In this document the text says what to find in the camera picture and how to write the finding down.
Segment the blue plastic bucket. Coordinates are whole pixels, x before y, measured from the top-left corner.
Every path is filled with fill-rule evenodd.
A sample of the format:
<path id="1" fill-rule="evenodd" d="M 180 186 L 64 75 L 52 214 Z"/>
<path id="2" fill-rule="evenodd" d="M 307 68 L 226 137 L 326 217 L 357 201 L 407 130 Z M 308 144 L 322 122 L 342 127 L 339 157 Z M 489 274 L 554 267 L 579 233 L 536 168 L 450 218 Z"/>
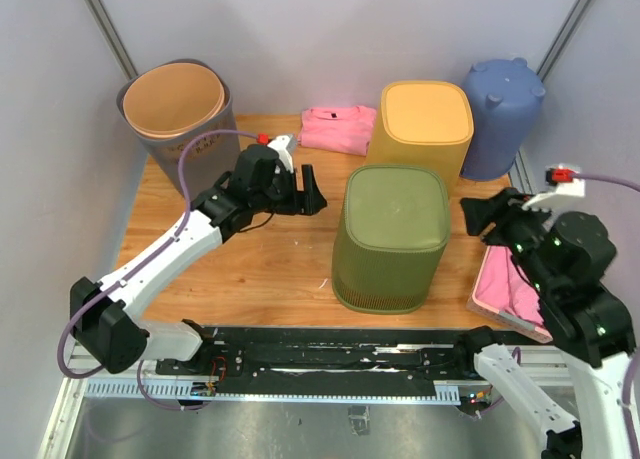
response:
<path id="1" fill-rule="evenodd" d="M 527 60 L 492 59 L 473 64 L 462 83 L 474 133 L 461 176 L 491 181 L 505 175 L 532 131 L 546 89 Z"/>

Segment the pink folded shirt on table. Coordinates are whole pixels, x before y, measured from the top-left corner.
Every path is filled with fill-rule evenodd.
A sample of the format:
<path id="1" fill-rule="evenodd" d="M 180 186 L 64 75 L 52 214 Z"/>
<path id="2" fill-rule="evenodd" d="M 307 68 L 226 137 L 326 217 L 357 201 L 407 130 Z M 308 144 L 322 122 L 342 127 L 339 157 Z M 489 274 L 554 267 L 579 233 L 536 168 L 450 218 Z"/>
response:
<path id="1" fill-rule="evenodd" d="M 367 106 L 313 107 L 301 114 L 301 146 L 365 156 L 377 111 Z"/>

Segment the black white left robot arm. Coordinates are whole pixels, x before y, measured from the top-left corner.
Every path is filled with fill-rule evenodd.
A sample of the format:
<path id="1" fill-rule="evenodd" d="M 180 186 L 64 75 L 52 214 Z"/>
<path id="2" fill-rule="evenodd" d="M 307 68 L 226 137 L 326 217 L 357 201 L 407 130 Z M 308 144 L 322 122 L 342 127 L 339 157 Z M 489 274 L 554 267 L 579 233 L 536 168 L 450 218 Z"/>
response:
<path id="1" fill-rule="evenodd" d="M 326 207 L 312 166 L 294 166 L 296 146 L 291 135 L 248 146 L 151 246 L 99 281 L 83 277 L 72 286 L 71 333 L 100 368 L 118 374 L 140 360 L 176 360 L 200 375 L 212 367 L 213 338 L 202 326 L 142 317 L 191 264 L 249 231 L 255 215 L 312 216 Z"/>

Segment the grey ribbed plastic bin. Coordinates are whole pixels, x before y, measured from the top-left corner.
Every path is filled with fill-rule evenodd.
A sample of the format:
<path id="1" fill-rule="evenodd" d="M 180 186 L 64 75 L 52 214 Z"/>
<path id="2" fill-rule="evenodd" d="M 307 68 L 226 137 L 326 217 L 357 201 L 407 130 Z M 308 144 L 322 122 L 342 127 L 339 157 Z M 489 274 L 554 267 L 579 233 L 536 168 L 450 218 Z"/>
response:
<path id="1" fill-rule="evenodd" d="M 215 72 L 205 63 L 195 59 L 179 59 L 165 64 L 174 62 L 192 62 L 206 66 Z M 237 126 L 232 108 L 232 94 L 226 83 L 219 77 L 226 92 L 226 100 L 223 109 L 216 116 L 203 125 L 172 139 L 152 140 L 137 133 L 128 124 L 122 108 L 124 93 L 139 76 L 130 80 L 120 89 L 116 96 L 116 105 L 127 126 L 134 132 L 143 148 L 156 161 L 177 190 L 181 189 L 178 162 L 184 148 L 197 136 L 207 135 L 190 149 L 185 159 L 183 175 L 188 192 L 194 197 L 211 187 L 222 173 L 231 170 L 239 156 L 240 144 L 236 134 Z"/>

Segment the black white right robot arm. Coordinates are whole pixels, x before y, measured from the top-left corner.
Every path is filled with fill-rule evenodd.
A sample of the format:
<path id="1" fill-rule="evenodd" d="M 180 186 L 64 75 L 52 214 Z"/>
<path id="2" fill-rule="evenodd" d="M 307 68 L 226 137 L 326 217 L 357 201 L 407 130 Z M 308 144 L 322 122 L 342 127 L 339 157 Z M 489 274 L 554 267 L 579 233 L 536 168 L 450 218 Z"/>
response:
<path id="1" fill-rule="evenodd" d="M 543 458 L 636 458 L 639 417 L 633 375 L 639 366 L 626 305 L 601 279 L 616 256 L 595 215 L 560 214 L 551 227 L 532 197 L 505 188 L 460 201 L 468 235 L 507 249 L 535 290 L 543 326 L 569 372 L 579 414 L 564 411 L 519 366 L 488 326 L 461 334 L 453 366 L 481 378 L 535 430 Z"/>

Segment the orange plastic bin inside grey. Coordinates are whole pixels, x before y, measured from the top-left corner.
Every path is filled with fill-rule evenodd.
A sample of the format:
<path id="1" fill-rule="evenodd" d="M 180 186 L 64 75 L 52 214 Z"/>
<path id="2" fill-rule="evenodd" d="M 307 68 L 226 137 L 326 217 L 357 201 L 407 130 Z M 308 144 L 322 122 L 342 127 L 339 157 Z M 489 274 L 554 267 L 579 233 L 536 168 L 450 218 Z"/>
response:
<path id="1" fill-rule="evenodd" d="M 174 62 L 135 79 L 122 99 L 124 117 L 152 140 L 172 139 L 212 119 L 223 109 L 226 92 L 206 66 Z"/>

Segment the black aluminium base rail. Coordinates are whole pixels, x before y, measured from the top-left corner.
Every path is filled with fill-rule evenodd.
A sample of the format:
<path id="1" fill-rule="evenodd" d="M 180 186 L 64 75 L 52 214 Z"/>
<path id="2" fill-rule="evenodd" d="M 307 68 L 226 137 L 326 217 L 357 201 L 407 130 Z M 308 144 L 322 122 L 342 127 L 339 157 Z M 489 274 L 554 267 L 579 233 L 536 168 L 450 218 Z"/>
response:
<path id="1" fill-rule="evenodd" d="M 87 398 L 169 406 L 211 401 L 490 404 L 497 396 L 457 357 L 459 329 L 210 327 L 195 368 L 147 360 L 85 380 Z"/>

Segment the pink perforated plastic basket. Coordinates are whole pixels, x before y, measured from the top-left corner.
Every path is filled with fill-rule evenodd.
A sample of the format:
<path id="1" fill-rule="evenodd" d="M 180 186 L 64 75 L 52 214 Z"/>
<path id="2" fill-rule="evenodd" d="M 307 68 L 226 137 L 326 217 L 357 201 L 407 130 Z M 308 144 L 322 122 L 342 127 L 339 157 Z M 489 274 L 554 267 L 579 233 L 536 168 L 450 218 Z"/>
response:
<path id="1" fill-rule="evenodd" d="M 481 266 L 483 264 L 486 252 L 484 254 Z M 494 310 L 493 308 L 489 308 L 488 306 L 482 306 L 482 305 L 478 305 L 474 302 L 473 298 L 472 298 L 472 293 L 476 284 L 476 280 L 474 283 L 474 286 L 472 288 L 472 292 L 470 294 L 469 300 L 467 302 L 467 308 L 471 311 L 474 311 L 478 314 L 481 314 L 495 322 L 498 322 L 502 325 L 504 325 L 506 328 L 516 331 L 530 339 L 533 339 L 534 341 L 537 341 L 539 343 L 545 344 L 545 343 L 550 343 L 552 338 L 551 335 L 549 334 L 549 332 L 545 329 L 545 327 L 542 325 L 541 327 L 526 322 L 524 320 L 521 320 L 511 314 L 508 314 L 506 312 L 498 312 L 496 310 Z"/>

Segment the pink folded cloth in basket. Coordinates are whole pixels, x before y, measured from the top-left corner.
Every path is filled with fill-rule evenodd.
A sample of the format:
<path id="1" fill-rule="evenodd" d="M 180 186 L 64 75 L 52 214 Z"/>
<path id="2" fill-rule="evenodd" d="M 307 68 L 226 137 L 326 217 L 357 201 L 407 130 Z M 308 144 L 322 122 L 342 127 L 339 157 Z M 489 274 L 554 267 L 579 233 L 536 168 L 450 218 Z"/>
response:
<path id="1" fill-rule="evenodd" d="M 490 246 L 472 293 L 474 302 L 543 325 L 536 290 L 520 277 L 505 247 Z"/>

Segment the yellow ribbed plastic bin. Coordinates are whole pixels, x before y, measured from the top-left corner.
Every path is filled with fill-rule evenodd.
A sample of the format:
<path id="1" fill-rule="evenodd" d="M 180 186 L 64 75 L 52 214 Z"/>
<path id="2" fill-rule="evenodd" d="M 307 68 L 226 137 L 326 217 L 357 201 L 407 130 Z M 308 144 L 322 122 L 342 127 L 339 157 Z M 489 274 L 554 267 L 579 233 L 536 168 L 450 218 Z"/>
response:
<path id="1" fill-rule="evenodd" d="M 380 97 L 367 164 L 401 164 L 439 175 L 453 194 L 474 134 L 464 91 L 443 81 L 398 81 Z"/>

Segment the green ribbed plastic bin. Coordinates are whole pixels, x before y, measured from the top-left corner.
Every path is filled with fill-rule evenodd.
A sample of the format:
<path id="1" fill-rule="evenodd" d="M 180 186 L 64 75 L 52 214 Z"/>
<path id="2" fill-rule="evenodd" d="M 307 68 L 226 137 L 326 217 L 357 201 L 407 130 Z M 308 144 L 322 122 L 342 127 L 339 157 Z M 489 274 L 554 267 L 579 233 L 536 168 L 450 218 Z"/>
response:
<path id="1" fill-rule="evenodd" d="M 331 283 L 347 308 L 407 314 L 425 302 L 451 234 L 449 197 L 435 172 L 373 164 L 349 177 Z"/>

